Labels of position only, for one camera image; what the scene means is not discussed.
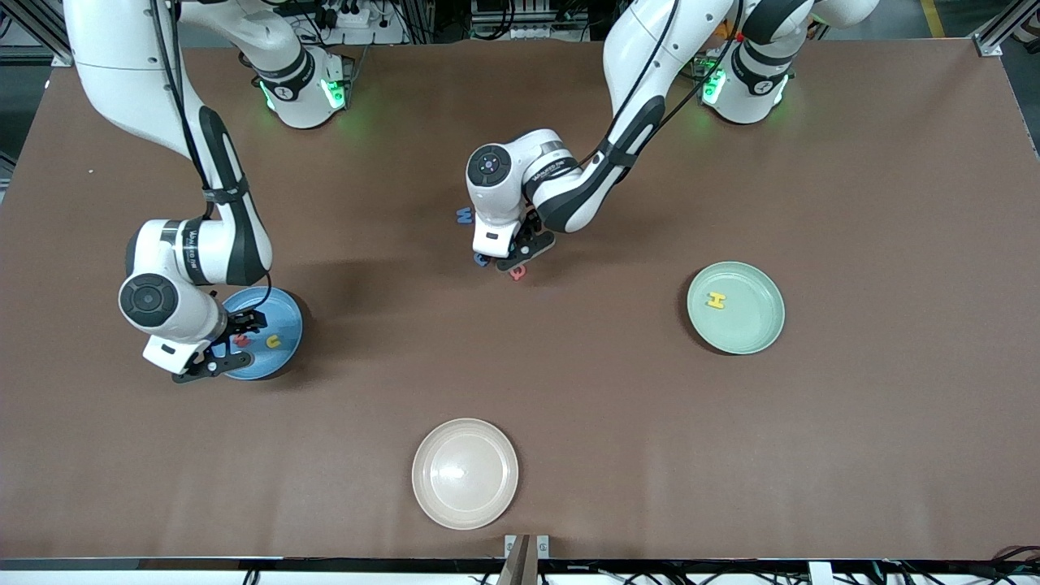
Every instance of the table top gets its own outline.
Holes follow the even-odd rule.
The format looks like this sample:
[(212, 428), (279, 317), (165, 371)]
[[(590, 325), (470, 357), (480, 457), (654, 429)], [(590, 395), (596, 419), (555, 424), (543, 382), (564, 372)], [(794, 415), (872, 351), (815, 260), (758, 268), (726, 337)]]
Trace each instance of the table top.
[[(761, 124), (684, 109), (520, 282), (482, 270), (470, 152), (602, 136), (600, 46), (380, 47), (349, 111), (283, 126), (231, 50), (188, 51), (308, 312), (293, 367), (174, 385), (120, 315), (127, 239), (203, 206), (181, 157), (56, 70), (0, 208), (0, 551), (24, 556), (989, 558), (1040, 540), (1040, 164), (966, 41), (809, 43)], [(686, 85), (677, 81), (671, 99)], [(783, 291), (768, 351), (708, 351), (701, 268)], [(432, 429), (487, 419), (520, 487), (425, 517)]]

